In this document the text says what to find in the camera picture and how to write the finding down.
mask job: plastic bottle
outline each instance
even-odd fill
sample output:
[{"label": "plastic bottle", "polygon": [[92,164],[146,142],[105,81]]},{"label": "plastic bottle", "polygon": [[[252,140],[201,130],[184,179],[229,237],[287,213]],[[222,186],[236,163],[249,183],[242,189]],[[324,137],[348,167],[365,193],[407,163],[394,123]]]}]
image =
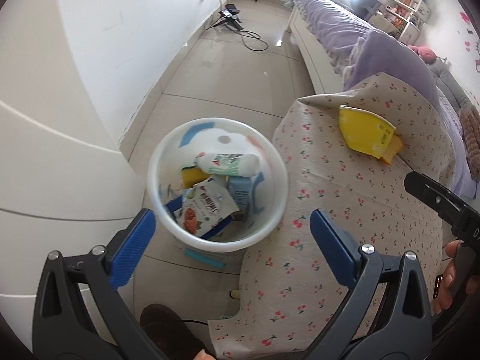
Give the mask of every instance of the plastic bottle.
[{"label": "plastic bottle", "polygon": [[260,170],[260,160],[255,154],[200,153],[195,165],[210,175],[252,177]]}]

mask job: tile floor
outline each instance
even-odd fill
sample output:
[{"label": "tile floor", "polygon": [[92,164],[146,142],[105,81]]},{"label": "tile floor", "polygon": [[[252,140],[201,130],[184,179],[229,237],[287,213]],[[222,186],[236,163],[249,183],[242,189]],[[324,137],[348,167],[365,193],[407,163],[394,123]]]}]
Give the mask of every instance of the tile floor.
[{"label": "tile floor", "polygon": [[[248,50],[239,35],[226,28],[213,28],[201,36],[164,90],[130,157],[130,165],[142,179],[146,178],[157,144],[182,123],[201,117],[226,117],[246,123],[271,139],[294,99],[314,94],[296,41],[285,32],[290,11],[262,0],[234,3],[241,10],[243,27],[260,34],[269,44],[268,50]],[[256,40],[247,44],[252,48],[262,46]],[[144,206],[149,207],[148,199]],[[219,270],[185,257],[184,248],[157,225],[135,272],[136,316],[154,302],[171,307],[184,319],[207,321],[236,314],[239,302],[229,298],[229,291],[238,287],[244,251],[215,255],[226,263]],[[208,329],[190,325],[210,346]]]}]

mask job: blue gripper pad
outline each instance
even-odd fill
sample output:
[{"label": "blue gripper pad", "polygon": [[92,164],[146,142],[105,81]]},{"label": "blue gripper pad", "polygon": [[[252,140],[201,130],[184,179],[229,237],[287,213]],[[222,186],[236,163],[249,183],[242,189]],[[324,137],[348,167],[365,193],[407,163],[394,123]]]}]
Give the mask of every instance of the blue gripper pad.
[{"label": "blue gripper pad", "polygon": [[154,233],[155,214],[142,209],[129,226],[110,241],[106,264],[114,290],[128,283]]},{"label": "blue gripper pad", "polygon": [[354,288],[361,257],[358,252],[359,245],[352,236],[340,229],[325,210],[311,213],[310,232],[338,283],[350,290]]}]

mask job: brown slipper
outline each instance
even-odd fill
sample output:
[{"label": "brown slipper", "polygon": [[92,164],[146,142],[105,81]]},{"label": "brown slipper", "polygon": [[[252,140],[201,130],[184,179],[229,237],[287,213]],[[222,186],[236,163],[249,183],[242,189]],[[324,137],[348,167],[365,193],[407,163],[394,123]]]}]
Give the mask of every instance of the brown slipper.
[{"label": "brown slipper", "polygon": [[140,315],[140,326],[170,360],[193,360],[205,345],[167,306],[151,304]]}]

